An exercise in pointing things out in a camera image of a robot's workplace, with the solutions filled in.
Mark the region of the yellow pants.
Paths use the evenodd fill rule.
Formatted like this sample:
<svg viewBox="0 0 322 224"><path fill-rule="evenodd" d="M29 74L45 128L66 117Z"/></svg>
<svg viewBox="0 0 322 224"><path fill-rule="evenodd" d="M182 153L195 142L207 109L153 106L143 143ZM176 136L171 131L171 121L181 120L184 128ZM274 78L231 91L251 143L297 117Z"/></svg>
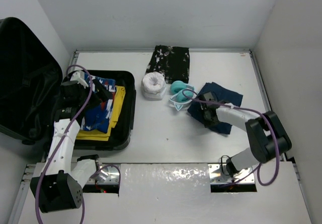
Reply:
<svg viewBox="0 0 322 224"><path fill-rule="evenodd" d="M107 128L107 132L103 133L98 130L92 131L84 131L80 130L76 136L77 140L96 140L96 141L108 141L109 137L111 136L111 130L116 126L123 101L125 98L125 87L123 86L115 86L116 92L114 94L114 101L113 101L113 108L111 110L110 119L109 119L109 126Z"/></svg>

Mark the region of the navy garment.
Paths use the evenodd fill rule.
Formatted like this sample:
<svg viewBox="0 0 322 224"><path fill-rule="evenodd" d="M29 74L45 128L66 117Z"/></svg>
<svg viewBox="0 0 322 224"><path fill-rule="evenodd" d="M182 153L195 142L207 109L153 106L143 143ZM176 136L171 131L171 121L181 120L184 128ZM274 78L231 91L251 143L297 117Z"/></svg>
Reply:
<svg viewBox="0 0 322 224"><path fill-rule="evenodd" d="M201 88L199 95L205 94L207 92L211 92L213 98L216 98L218 101L223 101L224 103L232 103L239 107L241 106L243 95L226 89L215 82L206 83ZM200 103L193 101L187 111L195 120L205 125ZM216 125L212 124L210 126L206 126L206 128L219 134L229 135L232 125L228 123L218 123Z"/></svg>

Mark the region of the blue white patterned shorts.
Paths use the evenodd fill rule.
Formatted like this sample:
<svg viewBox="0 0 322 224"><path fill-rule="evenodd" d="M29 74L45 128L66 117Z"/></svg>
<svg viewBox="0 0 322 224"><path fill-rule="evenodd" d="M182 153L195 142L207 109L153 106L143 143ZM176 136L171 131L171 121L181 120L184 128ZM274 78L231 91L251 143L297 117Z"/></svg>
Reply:
<svg viewBox="0 0 322 224"><path fill-rule="evenodd" d="M92 131L98 130L106 133L109 126L109 119L111 110L113 108L114 94L116 92L116 81L114 79L101 78L92 76L92 80L97 79L113 94L113 99L107 102L101 102L97 107L87 110L81 124L81 130Z"/></svg>

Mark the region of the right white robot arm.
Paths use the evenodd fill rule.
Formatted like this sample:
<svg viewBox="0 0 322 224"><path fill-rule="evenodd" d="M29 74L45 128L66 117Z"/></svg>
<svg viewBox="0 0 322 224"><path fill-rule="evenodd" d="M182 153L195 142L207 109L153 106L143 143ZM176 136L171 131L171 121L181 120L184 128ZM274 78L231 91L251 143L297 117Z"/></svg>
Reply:
<svg viewBox="0 0 322 224"><path fill-rule="evenodd" d="M277 159L292 148L291 140L279 117L273 111L260 113L218 101L207 92L194 99L200 104L206 124L227 123L246 132L249 147L229 157L223 172L233 177L241 170Z"/></svg>

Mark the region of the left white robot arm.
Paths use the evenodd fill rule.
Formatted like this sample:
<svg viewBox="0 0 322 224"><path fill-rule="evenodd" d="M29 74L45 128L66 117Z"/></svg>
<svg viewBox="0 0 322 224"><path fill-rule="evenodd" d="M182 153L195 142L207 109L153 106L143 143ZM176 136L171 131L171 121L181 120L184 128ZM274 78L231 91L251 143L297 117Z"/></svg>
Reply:
<svg viewBox="0 0 322 224"><path fill-rule="evenodd" d="M71 166L76 136L84 110L93 109L112 97L97 79L82 85L79 80L61 84L60 104L54 115L54 133L46 164L39 177L31 180L37 213L79 208L83 187L98 170L98 156L85 156Z"/></svg>

